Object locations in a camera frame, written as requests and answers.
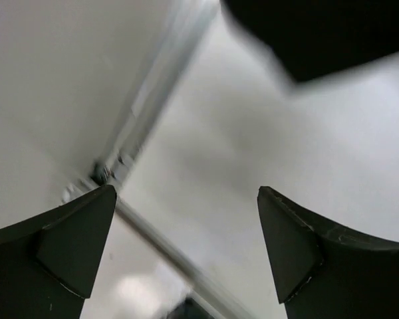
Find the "black trousers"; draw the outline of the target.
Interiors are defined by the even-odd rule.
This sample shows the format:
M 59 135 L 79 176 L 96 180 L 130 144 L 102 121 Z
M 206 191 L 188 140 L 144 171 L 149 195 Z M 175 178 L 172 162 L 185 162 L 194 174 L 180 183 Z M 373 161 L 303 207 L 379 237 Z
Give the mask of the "black trousers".
M 399 1 L 224 1 L 297 83 L 399 52 Z

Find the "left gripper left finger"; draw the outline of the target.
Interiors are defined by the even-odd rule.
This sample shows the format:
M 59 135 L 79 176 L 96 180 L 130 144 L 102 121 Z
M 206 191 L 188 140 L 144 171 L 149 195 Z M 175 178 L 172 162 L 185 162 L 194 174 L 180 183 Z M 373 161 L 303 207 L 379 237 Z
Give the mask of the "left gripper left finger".
M 0 229 L 0 318 L 79 318 L 116 202 L 115 188 L 103 185 Z

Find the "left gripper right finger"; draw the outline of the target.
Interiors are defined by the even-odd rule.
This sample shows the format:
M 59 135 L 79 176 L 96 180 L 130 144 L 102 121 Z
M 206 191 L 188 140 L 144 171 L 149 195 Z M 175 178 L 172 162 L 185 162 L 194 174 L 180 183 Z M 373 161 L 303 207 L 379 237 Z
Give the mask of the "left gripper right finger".
M 277 299 L 288 318 L 399 318 L 399 243 L 257 196 Z

